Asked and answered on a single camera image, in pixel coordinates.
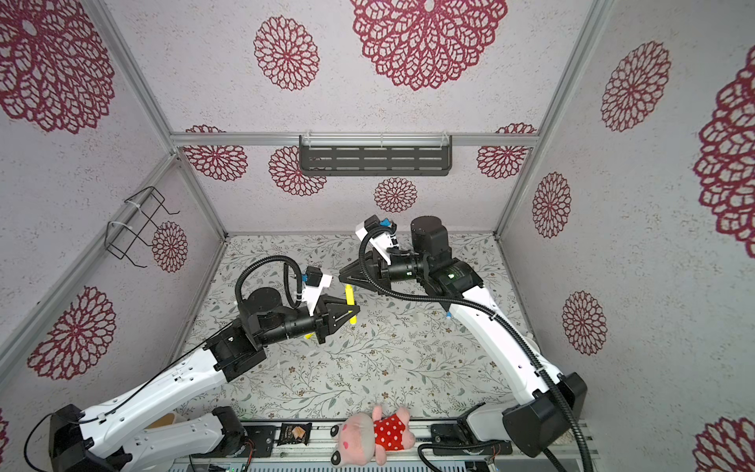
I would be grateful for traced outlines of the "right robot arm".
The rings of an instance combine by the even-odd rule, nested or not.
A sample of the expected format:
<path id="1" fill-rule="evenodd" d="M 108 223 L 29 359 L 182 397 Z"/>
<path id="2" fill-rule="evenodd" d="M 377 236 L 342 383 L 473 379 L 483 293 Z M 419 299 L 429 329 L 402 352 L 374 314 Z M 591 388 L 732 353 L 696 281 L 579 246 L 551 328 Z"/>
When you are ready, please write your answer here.
<path id="1" fill-rule="evenodd" d="M 571 433 L 584 470 L 593 470 L 579 425 L 587 395 L 582 377 L 562 373 L 519 332 L 477 271 L 454 257 L 439 218 L 415 218 L 408 249 L 400 247 L 396 232 L 396 224 L 387 218 L 371 216 L 359 223 L 358 255 L 340 270 L 339 280 L 395 300 L 439 304 L 477 339 L 513 395 L 508 403 L 484 405 L 466 416 L 468 431 L 480 446 L 503 440 L 526 456 L 544 454 L 554 460 L 551 444 Z"/>

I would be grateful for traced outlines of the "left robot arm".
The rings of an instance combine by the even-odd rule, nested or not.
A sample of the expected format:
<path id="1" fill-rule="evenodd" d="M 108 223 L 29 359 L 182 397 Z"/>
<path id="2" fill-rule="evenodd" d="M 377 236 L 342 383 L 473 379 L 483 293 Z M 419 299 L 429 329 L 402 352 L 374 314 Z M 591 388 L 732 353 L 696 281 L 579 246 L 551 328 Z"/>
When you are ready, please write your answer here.
<path id="1" fill-rule="evenodd" d="M 360 311 L 353 300 L 314 295 L 314 302 L 291 308 L 276 289 L 259 288 L 239 302 L 235 320 L 154 379 L 87 409 L 61 408 L 50 418 L 52 469 L 147 471 L 187 455 L 239 452 L 247 432 L 229 406 L 168 426 L 155 423 L 261 364 L 267 346 L 305 334 L 325 342 Z"/>

